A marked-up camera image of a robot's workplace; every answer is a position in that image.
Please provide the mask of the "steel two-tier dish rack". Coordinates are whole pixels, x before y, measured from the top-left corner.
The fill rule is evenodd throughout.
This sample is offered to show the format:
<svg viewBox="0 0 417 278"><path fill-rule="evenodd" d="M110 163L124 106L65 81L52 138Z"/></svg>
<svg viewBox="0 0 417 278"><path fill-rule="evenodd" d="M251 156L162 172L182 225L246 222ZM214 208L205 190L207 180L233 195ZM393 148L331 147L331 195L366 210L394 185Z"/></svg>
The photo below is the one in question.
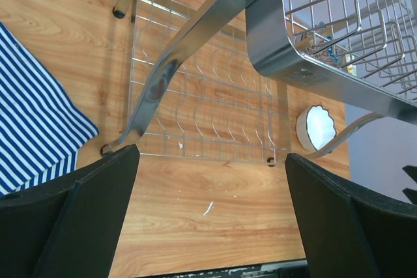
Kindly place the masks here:
<svg viewBox="0 0 417 278"><path fill-rule="evenodd" d="M378 118L416 123L416 0L117 0L134 24L130 143L154 156L268 162L290 150L287 86L365 109L314 158ZM353 54L357 76L340 68Z"/></svg>

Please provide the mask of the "white scalloped bowl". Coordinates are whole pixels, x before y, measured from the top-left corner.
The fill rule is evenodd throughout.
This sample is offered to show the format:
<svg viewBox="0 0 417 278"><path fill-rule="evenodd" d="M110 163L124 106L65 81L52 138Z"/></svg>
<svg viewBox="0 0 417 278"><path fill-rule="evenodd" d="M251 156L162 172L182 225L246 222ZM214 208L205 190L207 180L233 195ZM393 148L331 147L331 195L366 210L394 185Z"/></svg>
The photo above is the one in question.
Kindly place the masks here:
<svg viewBox="0 0 417 278"><path fill-rule="evenodd" d="M296 119L296 136L308 152L316 152L337 134L334 119L322 105L313 105Z"/></svg>

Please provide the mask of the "orange green leaf bowl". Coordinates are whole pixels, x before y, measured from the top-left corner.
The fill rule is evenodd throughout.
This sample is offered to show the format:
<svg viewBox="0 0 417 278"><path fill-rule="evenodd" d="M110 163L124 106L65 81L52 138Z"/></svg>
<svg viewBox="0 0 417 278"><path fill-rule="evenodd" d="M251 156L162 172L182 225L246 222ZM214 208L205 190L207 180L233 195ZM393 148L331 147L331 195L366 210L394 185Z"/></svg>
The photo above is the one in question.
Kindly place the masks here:
<svg viewBox="0 0 417 278"><path fill-rule="evenodd" d="M352 76L357 76L356 65L352 63L354 59L355 59L355 56L353 54L342 55L341 60L340 60L340 68L344 72Z"/></svg>

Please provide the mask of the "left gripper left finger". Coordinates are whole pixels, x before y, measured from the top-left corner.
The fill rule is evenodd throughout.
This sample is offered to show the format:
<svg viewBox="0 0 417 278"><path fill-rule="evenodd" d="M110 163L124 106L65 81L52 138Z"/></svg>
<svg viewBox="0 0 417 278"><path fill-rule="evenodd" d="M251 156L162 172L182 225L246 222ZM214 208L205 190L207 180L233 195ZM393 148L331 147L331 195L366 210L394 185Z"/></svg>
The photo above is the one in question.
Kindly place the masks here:
<svg viewBox="0 0 417 278"><path fill-rule="evenodd" d="M108 277L139 158L126 146L1 197L1 276Z"/></svg>

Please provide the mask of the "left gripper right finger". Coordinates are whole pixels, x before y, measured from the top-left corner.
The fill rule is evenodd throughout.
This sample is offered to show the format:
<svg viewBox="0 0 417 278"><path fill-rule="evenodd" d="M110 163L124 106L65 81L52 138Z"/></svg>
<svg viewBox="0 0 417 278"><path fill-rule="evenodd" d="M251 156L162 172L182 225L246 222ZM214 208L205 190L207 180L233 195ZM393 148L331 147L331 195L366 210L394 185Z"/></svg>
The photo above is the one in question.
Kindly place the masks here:
<svg viewBox="0 0 417 278"><path fill-rule="evenodd" d="M295 153L285 172L311 277L415 277L416 205Z"/></svg>

